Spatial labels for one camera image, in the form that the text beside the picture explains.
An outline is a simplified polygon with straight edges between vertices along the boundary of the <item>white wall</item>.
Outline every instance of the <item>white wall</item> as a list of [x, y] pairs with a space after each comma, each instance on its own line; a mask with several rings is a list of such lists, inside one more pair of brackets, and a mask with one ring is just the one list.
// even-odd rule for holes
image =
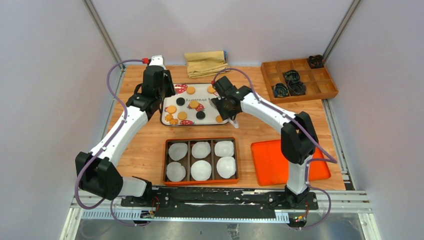
[[323, 54], [352, 0], [93, 0], [123, 59], [227, 50], [233, 65]]
[[0, 238], [58, 239], [113, 60], [80, 0], [1, 1], [0, 33]]
[[382, 239], [422, 239], [424, 2], [364, 0], [327, 62], [345, 155]]

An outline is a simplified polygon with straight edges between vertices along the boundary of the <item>white tray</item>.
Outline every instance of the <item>white tray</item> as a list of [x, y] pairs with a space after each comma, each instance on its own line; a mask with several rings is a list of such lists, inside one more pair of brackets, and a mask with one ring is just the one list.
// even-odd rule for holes
[[[184, 90], [186, 87], [184, 86], [184, 88], [182, 88], [181, 85], [186, 85], [187, 87], [194, 87], [196, 91], [193, 94], [188, 94]], [[216, 92], [215, 92], [215, 94], [208, 92], [208, 87], [210, 85], [211, 85], [210, 83], [193, 83], [193, 84], [177, 83], [177, 84], [174, 84], [176, 94], [174, 96], [165, 98], [165, 100], [163, 101], [163, 110], [160, 113], [160, 122], [165, 126], [172, 126], [172, 127], [175, 127], [175, 126], [177, 126], [177, 127], [193, 126], [193, 125], [196, 126], [196, 125], [224, 125], [224, 124], [227, 124], [228, 120], [224, 120], [223, 122], [217, 122], [216, 121], [216, 117], [219, 116], [220, 114], [219, 114], [218, 110], [210, 104], [209, 99], [216, 98], [218, 96], [218, 94]], [[177, 105], [177, 99], [178, 98], [184, 98], [185, 99], [184, 105], [182, 105], [182, 106]], [[204, 119], [202, 119], [202, 120], [197, 119], [196, 113], [198, 111], [196, 109], [190, 109], [189, 108], [189, 103], [192, 100], [197, 100], [199, 102], [199, 104], [201, 104], [204, 107], [204, 109], [202, 109], [202, 111], [205, 113]], [[176, 107], [176, 112], [172, 114], [173, 118], [178, 120], [178, 124], [176, 124], [176, 125], [172, 125], [168, 121], [165, 120], [165, 116], [169, 114], [166, 111], [167, 107], [169, 107], [169, 106], [175, 106]], [[188, 125], [180, 124], [181, 120], [178, 119], [178, 113], [180, 113], [180, 112], [186, 112], [187, 118], [185, 120], [192, 121], [193, 123], [191, 123], [191, 124], [188, 123]]]

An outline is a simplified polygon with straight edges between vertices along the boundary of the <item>folded cloth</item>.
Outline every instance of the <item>folded cloth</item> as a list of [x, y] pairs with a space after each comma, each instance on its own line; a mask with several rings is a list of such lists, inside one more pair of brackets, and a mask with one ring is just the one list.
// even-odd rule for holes
[[189, 78], [215, 75], [228, 68], [224, 51], [184, 53]]

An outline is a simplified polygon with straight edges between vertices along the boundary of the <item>wooden compartment box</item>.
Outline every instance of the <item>wooden compartment box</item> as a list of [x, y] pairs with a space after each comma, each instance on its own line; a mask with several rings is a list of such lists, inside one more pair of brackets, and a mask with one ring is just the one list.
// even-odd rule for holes
[[[274, 104], [334, 98], [339, 91], [326, 67], [311, 69], [306, 58], [267, 61], [260, 67], [270, 101]], [[274, 97], [272, 87], [278, 83], [286, 85], [283, 73], [289, 70], [299, 72], [300, 81], [306, 86], [305, 95]]]

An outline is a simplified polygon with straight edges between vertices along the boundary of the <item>wooden tabletop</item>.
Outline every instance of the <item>wooden tabletop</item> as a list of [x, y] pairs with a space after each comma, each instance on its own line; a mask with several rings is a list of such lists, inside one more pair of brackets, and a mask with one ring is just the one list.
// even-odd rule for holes
[[[134, 93], [137, 84], [143, 81], [143, 71], [146, 67], [141, 65], [131, 65], [126, 69], [123, 83], [119, 92], [119, 98], [125, 103]], [[172, 81], [178, 83], [210, 83], [212, 76], [190, 79], [187, 76], [185, 66], [167, 66], [171, 71]], [[269, 99], [265, 87], [260, 67], [238, 67], [251, 78], [257, 93]], [[236, 87], [248, 86], [248, 81], [238, 72], [231, 71], [225, 74]], [[331, 139], [330, 130], [327, 124], [325, 112], [321, 100], [301, 101], [292, 103], [281, 103], [279, 107], [299, 113], [304, 111], [312, 119], [315, 131], [318, 135], [319, 143], [332, 156], [336, 157], [335, 148]], [[109, 129], [116, 123], [123, 112], [122, 106], [118, 103], [114, 108]], [[261, 141], [278, 140], [280, 134], [249, 114], [237, 115], [239, 129], [231, 124], [222, 126], [182, 126], [169, 127], [160, 122], [160, 113], [157, 111], [150, 121], [138, 131], [127, 149], [124, 151], [119, 165], [119, 173], [126, 177], [140, 177], [149, 180], [153, 185], [163, 185], [162, 174], [164, 169], [165, 141], [168, 139], [187, 138], [220, 138], [234, 137], [237, 147], [237, 158], [239, 161], [239, 182], [237, 184], [214, 185], [215, 187], [249, 187], [263, 188], [259, 186], [255, 166], [252, 159], [251, 144]], [[312, 186], [327, 190], [344, 190], [345, 185], [342, 179], [341, 170], [338, 164], [328, 164], [331, 171], [331, 178], [311, 182]], [[283, 188], [284, 185], [267, 186], [267, 188]]]

